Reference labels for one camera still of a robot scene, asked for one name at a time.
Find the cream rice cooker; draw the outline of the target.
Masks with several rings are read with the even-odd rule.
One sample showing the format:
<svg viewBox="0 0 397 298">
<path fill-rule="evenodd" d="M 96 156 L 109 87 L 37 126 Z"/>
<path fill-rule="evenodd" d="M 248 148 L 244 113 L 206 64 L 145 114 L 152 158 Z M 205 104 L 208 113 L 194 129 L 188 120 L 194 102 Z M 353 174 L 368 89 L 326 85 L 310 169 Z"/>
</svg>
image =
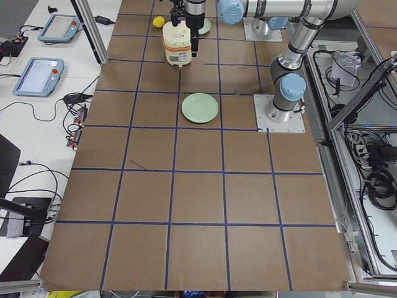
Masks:
<svg viewBox="0 0 397 298">
<path fill-rule="evenodd" d="M 163 47 L 167 62 L 172 66 L 183 67 L 192 60 L 190 29 L 182 20 L 177 26 L 169 21 L 163 26 Z"/>
</svg>

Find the green plate far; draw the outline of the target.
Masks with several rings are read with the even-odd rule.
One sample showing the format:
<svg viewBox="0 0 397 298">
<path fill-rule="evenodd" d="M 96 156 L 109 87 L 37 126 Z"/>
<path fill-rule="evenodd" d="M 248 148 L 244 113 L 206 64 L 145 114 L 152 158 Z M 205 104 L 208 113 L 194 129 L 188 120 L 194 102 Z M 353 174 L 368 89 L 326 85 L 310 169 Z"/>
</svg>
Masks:
<svg viewBox="0 0 397 298">
<path fill-rule="evenodd" d="M 198 34 L 200 36 L 203 36 L 203 35 L 209 33 L 209 31 L 211 30 L 211 27 L 212 27 L 211 22 L 207 18 L 205 18 L 204 25 L 201 29 L 199 29 Z"/>
</svg>

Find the green plate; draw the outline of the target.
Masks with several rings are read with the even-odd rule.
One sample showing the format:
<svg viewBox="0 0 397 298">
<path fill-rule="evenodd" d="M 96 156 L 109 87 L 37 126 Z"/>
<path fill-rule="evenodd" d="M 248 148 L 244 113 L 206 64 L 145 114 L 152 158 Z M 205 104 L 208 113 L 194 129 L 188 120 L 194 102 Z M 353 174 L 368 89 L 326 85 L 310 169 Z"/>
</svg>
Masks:
<svg viewBox="0 0 397 298">
<path fill-rule="evenodd" d="M 216 99 L 205 93 L 194 93 L 182 101 L 182 113 L 193 123 L 204 124 L 213 120 L 219 112 Z"/>
<path fill-rule="evenodd" d="M 211 30 L 211 27 L 212 27 L 211 22 L 207 18 L 205 18 L 204 25 L 201 29 L 199 29 L 198 34 L 200 36 L 203 36 L 203 35 L 209 33 L 209 31 Z"/>
</svg>

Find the yellow lemon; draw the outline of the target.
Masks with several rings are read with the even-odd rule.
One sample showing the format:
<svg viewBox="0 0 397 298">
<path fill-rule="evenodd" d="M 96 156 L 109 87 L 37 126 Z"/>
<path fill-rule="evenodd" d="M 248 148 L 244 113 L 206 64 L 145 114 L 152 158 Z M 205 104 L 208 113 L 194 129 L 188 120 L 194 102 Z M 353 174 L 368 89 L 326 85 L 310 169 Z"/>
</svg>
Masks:
<svg viewBox="0 0 397 298">
<path fill-rule="evenodd" d="M 165 24 L 165 18 L 163 16 L 157 16 L 153 19 L 152 22 L 153 26 L 157 29 L 160 29 L 164 26 Z"/>
</svg>

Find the green plate middle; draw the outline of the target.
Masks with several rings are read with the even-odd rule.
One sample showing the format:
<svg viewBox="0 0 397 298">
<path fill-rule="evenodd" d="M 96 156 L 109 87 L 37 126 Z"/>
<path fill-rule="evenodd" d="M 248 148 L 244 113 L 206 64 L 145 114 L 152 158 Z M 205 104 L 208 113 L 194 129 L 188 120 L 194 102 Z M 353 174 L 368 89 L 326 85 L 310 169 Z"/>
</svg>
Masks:
<svg viewBox="0 0 397 298">
<path fill-rule="evenodd" d="M 193 123 L 204 124 L 213 120 L 219 112 L 216 99 L 205 93 L 194 93 L 182 101 L 182 113 Z"/>
</svg>

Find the black power adapter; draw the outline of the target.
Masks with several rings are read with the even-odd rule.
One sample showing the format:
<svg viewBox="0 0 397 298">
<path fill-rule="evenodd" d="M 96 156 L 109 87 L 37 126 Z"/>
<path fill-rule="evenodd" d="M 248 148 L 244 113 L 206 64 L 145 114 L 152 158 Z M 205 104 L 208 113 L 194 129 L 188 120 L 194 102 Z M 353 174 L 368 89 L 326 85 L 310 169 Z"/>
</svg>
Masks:
<svg viewBox="0 0 397 298">
<path fill-rule="evenodd" d="M 95 19 L 95 21 L 96 21 L 97 23 L 102 24 L 102 25 L 112 25 L 112 24 L 115 24 L 114 21 L 112 21 L 111 19 L 109 19 L 109 18 L 107 18 L 107 17 L 104 17 L 104 16 L 95 16 L 94 19 Z"/>
</svg>

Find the blue teach pendant two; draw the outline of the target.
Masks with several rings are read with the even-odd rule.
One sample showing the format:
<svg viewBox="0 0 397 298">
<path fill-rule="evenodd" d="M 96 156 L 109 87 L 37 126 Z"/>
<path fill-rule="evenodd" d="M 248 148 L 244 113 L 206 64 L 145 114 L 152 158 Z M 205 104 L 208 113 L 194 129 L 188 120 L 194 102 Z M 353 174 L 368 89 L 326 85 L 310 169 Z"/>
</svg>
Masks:
<svg viewBox="0 0 397 298">
<path fill-rule="evenodd" d="M 38 40 L 49 43 L 68 43 L 74 39 L 80 25 L 76 15 L 54 14 L 44 25 Z"/>
</svg>

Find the blue teach pendant one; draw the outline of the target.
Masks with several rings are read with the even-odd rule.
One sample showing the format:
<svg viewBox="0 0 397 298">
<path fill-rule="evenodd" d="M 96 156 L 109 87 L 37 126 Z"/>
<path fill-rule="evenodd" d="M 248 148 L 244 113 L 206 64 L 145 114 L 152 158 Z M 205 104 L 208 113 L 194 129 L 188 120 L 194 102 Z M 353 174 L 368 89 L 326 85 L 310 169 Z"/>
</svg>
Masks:
<svg viewBox="0 0 397 298">
<path fill-rule="evenodd" d="M 61 58 L 31 58 L 12 91 L 13 95 L 48 97 L 55 90 L 64 67 Z"/>
</svg>

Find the brown paper mat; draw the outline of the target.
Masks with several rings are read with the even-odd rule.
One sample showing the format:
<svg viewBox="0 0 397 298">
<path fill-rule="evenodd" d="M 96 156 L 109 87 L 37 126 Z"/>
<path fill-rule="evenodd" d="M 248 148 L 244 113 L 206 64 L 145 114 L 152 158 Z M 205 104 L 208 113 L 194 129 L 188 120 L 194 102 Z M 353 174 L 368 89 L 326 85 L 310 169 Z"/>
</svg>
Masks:
<svg viewBox="0 0 397 298">
<path fill-rule="evenodd" d="M 156 16 L 123 1 L 41 272 L 62 290 L 340 291 L 349 279 L 312 134 L 257 131 L 281 42 L 249 42 L 207 2 L 210 33 L 178 68 Z M 204 124 L 182 113 L 213 96 Z"/>
</svg>

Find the aluminium frame post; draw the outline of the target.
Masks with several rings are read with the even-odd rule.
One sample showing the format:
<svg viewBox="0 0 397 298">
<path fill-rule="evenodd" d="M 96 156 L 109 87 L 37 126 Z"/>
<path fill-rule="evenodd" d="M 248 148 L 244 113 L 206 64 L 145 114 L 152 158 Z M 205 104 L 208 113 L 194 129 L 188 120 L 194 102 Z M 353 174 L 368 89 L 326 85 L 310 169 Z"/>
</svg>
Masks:
<svg viewBox="0 0 397 298">
<path fill-rule="evenodd" d="M 91 50 L 100 65 L 107 64 L 109 55 L 87 0 L 71 0 L 72 7 L 83 27 Z"/>
</svg>

